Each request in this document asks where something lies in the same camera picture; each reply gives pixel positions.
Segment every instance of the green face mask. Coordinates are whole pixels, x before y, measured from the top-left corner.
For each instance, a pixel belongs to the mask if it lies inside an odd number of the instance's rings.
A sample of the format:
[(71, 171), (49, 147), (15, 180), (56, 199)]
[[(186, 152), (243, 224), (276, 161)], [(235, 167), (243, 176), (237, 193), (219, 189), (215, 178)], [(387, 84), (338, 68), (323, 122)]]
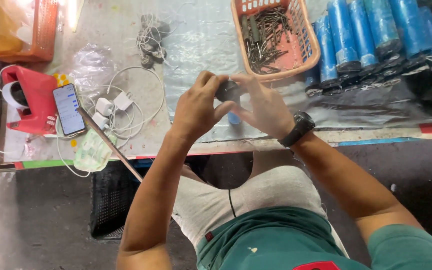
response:
[[(116, 143), (118, 138), (111, 130), (106, 130), (105, 134), (113, 144)], [(104, 143), (96, 131), (90, 129), (76, 151), (74, 166), (81, 171), (98, 172), (106, 167), (112, 153), (113, 151)]]

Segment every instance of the left hand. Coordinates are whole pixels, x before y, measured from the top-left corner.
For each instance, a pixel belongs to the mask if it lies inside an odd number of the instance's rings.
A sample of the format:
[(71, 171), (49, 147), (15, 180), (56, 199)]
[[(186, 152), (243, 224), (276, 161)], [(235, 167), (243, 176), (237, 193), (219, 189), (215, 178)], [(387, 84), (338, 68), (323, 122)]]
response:
[(177, 102), (171, 133), (193, 144), (236, 106), (233, 101), (225, 101), (213, 107), (219, 84), (228, 79), (227, 75), (201, 71), (194, 85)]

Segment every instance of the smartphone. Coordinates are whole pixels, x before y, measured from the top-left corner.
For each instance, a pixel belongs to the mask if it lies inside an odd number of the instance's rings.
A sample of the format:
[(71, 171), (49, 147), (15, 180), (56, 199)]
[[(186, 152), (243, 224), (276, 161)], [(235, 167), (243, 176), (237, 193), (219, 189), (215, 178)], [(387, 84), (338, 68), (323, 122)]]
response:
[(75, 85), (70, 83), (54, 89), (53, 96), (64, 136), (87, 131), (83, 117), (76, 110), (80, 104)]

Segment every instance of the right hand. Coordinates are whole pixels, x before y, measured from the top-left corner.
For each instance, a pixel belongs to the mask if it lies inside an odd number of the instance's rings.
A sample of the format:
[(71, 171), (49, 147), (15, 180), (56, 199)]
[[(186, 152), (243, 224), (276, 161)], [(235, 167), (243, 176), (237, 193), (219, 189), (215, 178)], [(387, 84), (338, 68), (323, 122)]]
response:
[(278, 140), (285, 138), (293, 130), (293, 115), (276, 90), (265, 87), (256, 77), (247, 74), (233, 74), (231, 80), (248, 89), (251, 96), (253, 112), (241, 106), (231, 110), (241, 120)]

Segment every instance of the metal rod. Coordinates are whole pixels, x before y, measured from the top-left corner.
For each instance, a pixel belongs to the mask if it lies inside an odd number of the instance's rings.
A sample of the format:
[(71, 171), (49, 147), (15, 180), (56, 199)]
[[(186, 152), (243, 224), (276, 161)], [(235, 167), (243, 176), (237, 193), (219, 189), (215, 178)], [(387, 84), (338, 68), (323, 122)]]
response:
[(94, 122), (94, 120), (89, 116), (89, 114), (81, 107), (78, 107), (76, 111), (81, 114), (82, 119), (86, 121), (89, 126), (101, 137), (101, 139), (106, 143), (106, 145), (116, 153), (116, 156), (123, 162), (126, 168), (136, 176), (139, 181), (143, 181), (141, 175), (129, 164), (128, 159), (118, 150), (118, 148), (111, 142), (111, 140), (106, 136), (106, 134), (99, 128), (99, 126)]

